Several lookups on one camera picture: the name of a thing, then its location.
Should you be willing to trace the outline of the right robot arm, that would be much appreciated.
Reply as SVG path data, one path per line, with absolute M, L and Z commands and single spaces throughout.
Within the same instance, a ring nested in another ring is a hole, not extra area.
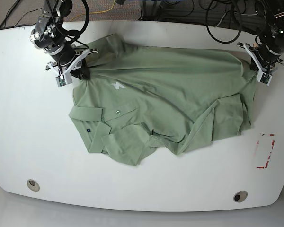
M 66 30 L 63 28 L 64 18 L 72 10 L 71 0 L 46 0 L 35 28 L 31 32 L 30 40 L 35 48 L 44 50 L 53 62 L 45 67 L 56 75 L 58 86 L 62 87 L 72 82 L 72 78 L 89 80 L 90 72 L 86 57 L 97 53 L 79 41 L 80 36 L 87 29 L 89 23 L 89 7 L 82 1 L 85 9 L 85 21 L 81 30 Z

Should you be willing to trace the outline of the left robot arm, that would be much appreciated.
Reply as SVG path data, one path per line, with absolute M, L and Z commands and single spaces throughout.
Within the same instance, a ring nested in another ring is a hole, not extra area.
M 254 9 L 256 15 L 264 19 L 265 24 L 262 29 L 252 30 L 243 26 L 242 13 L 239 10 L 236 0 L 220 1 L 224 4 L 231 4 L 230 16 L 238 26 L 237 35 L 230 41 L 221 41 L 214 37 L 208 26 L 208 14 L 214 1 L 210 1 L 205 14 L 205 26 L 210 37 L 221 43 L 231 44 L 235 42 L 242 31 L 255 35 L 260 40 L 260 44 L 252 47 L 247 43 L 237 43 L 237 46 L 244 49 L 251 57 L 251 69 L 257 71 L 257 81 L 269 84 L 272 75 L 278 70 L 277 63 L 284 67 L 284 60 L 280 58 L 284 54 L 284 0 L 256 0 Z

